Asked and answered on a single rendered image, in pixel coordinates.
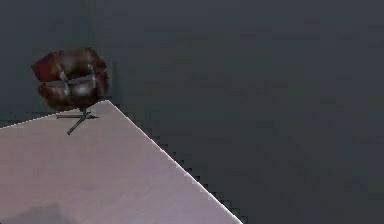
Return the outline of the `brown leather swivel chair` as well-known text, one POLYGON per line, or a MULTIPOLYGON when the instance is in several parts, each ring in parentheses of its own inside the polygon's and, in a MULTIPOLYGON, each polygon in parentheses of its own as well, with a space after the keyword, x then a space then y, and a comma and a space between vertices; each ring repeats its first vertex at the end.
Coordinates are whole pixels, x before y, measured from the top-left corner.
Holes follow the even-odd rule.
POLYGON ((38 93, 58 111, 56 118, 78 118, 68 135, 86 119, 96 119, 88 108, 108 93, 106 68, 106 62, 91 47, 50 52, 31 65, 40 82, 38 93))

